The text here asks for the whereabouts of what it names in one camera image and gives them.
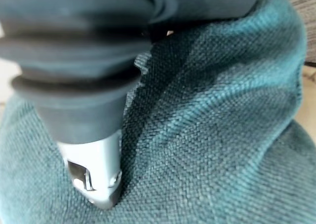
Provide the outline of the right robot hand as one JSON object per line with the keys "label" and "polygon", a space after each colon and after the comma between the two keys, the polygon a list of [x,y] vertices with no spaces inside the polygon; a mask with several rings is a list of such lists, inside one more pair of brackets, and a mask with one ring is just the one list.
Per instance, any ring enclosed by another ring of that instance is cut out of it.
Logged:
{"label": "right robot hand", "polygon": [[0,0],[0,56],[16,92],[56,140],[73,186],[112,208],[121,189],[121,129],[137,55],[172,25],[246,15],[257,0]]}

